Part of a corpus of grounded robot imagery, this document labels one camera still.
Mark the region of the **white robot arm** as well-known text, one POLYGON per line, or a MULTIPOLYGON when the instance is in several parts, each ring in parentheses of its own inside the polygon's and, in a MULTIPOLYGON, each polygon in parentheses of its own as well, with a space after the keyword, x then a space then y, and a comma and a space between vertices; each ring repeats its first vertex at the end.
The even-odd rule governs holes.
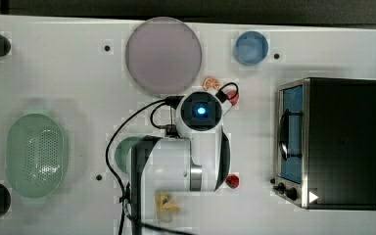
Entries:
POLYGON ((223 117, 230 97, 222 91, 197 91, 161 100, 176 111, 165 137, 146 135, 128 153, 131 235, 156 235, 148 223, 162 192, 214 192, 230 169, 230 143, 223 117))

